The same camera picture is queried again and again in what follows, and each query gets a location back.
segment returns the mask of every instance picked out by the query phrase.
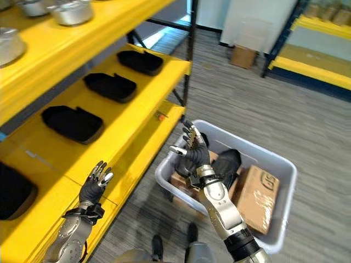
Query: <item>yellow shelf board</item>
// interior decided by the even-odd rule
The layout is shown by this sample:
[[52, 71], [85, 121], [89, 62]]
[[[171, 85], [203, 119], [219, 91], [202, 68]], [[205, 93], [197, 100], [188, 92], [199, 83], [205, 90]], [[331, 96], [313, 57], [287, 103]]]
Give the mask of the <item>yellow shelf board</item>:
[[351, 61], [321, 52], [285, 44], [279, 56], [271, 63], [270, 69], [273, 67], [351, 90]]
[[26, 213], [14, 220], [0, 221], [0, 261], [36, 262], [36, 255], [48, 248], [53, 233], [58, 232], [60, 217], [74, 205], [80, 185], [10, 140], [0, 143], [0, 160], [38, 187], [35, 202]]
[[294, 24], [292, 25], [291, 29], [295, 30], [296, 27], [304, 27], [328, 35], [351, 40], [351, 26], [339, 26], [330, 21], [322, 21], [319, 18], [308, 18], [304, 15], [301, 15], [298, 19], [294, 21]]
[[[122, 50], [143, 50], [127, 45]], [[29, 118], [8, 138], [22, 148], [45, 159], [60, 173], [82, 185], [92, 166], [100, 160], [115, 163], [135, 136], [155, 113], [161, 102], [184, 76], [190, 62], [155, 53], [164, 59], [162, 71], [155, 77], [135, 72], [117, 62], [116, 56], [107, 58], [92, 72], [114, 72], [137, 84], [137, 94], [129, 103], [120, 104], [89, 90], [83, 80], [77, 81], [49, 105]], [[101, 136], [89, 145], [82, 145], [48, 128], [41, 113], [49, 106], [77, 106], [99, 116], [104, 121]]]
[[127, 200], [150, 162], [184, 114], [185, 108], [164, 101], [158, 110], [167, 117], [159, 121], [156, 116], [153, 116], [112, 167], [115, 177], [106, 188], [104, 196], [118, 205], [124, 204]]
[[14, 27], [26, 53], [0, 69], [0, 125], [25, 106], [174, 0], [92, 1], [94, 18], [65, 27], [50, 16], [29, 19], [18, 7], [1, 12], [2, 27]]

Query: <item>robotic hand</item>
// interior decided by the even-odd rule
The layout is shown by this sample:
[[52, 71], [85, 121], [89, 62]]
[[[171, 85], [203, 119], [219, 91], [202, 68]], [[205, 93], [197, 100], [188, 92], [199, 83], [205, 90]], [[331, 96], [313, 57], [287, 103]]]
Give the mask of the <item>robotic hand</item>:
[[213, 227], [224, 241], [235, 262], [269, 263], [270, 257], [258, 246], [252, 234], [231, 202], [228, 191], [210, 166], [210, 155], [198, 129], [185, 121], [183, 136], [189, 150], [171, 146], [171, 151], [196, 164], [197, 176], [189, 177], [187, 183], [200, 188], [199, 200], [206, 207]]
[[[53, 244], [47, 250], [44, 263], [82, 262], [87, 255], [87, 238], [93, 225], [104, 215], [99, 203], [106, 185], [113, 177], [111, 168], [100, 161], [89, 174], [79, 192], [79, 206], [66, 212], [65, 221]], [[81, 259], [83, 246], [86, 246]]]

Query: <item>gray carpet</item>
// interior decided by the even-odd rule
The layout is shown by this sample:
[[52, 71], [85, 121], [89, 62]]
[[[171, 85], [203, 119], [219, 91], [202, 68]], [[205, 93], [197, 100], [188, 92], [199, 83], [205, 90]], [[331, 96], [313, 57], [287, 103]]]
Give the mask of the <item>gray carpet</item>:
[[[175, 56], [184, 58], [185, 45]], [[283, 250], [273, 262], [351, 262], [349, 103], [228, 64], [216, 33], [197, 30], [187, 117], [204, 119], [291, 160], [298, 183]], [[89, 262], [113, 262], [127, 249], [150, 250], [164, 240], [165, 260], [183, 262], [186, 228], [195, 220], [200, 241], [218, 262], [231, 262], [209, 220], [169, 202], [154, 172], [176, 127], [140, 184], [107, 231]]]

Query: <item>metal forearm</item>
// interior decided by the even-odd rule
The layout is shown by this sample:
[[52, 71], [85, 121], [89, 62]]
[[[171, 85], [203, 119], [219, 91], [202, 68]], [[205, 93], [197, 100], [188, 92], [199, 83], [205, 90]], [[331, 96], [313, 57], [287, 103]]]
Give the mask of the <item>metal forearm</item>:
[[[90, 202], [82, 202], [79, 208], [87, 209]], [[47, 250], [44, 263], [79, 262], [84, 243], [92, 231], [93, 224], [86, 218], [71, 216], [65, 219], [54, 243]]]
[[211, 175], [214, 176], [212, 167], [203, 165], [197, 168], [196, 172], [199, 178], [208, 177], [204, 179], [206, 186], [200, 190], [199, 199], [206, 207], [211, 222], [221, 239], [225, 240], [233, 233], [246, 228], [239, 211], [228, 196], [227, 188], [222, 182], [211, 179]]
[[231, 202], [227, 188], [219, 181], [210, 165], [196, 170], [200, 184], [200, 202], [206, 207], [214, 229], [224, 241], [235, 262], [269, 263], [270, 257], [261, 249]]
[[76, 263], [82, 257], [84, 244], [93, 225], [102, 218], [104, 210], [99, 203], [106, 185], [113, 177], [111, 168], [100, 161], [89, 174], [79, 192], [79, 206], [66, 212], [59, 234], [44, 256], [44, 263]]

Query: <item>gray plastic bin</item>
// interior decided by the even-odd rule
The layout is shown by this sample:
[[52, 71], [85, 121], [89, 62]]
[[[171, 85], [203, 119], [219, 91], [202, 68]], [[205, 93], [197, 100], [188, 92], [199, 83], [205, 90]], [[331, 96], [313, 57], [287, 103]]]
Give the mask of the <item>gray plastic bin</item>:
[[[211, 151], [221, 153], [228, 148], [235, 148], [240, 151], [242, 155], [242, 165], [244, 167], [257, 165], [280, 180], [269, 232], [266, 236], [254, 233], [260, 247], [264, 248], [268, 254], [277, 254], [283, 246], [285, 229], [297, 180], [297, 169], [295, 165], [289, 160], [235, 136], [234, 134], [230, 134], [213, 124], [202, 120], [196, 120], [193, 121], [193, 123], [200, 132], [207, 135]], [[182, 136], [177, 140], [175, 145], [185, 145]], [[156, 169], [155, 174], [157, 182], [195, 210], [207, 215], [207, 211], [201, 203], [168, 182], [171, 175], [174, 173], [174, 165], [177, 163], [178, 158], [179, 156], [176, 153], [171, 151], [168, 153], [167, 157]]]

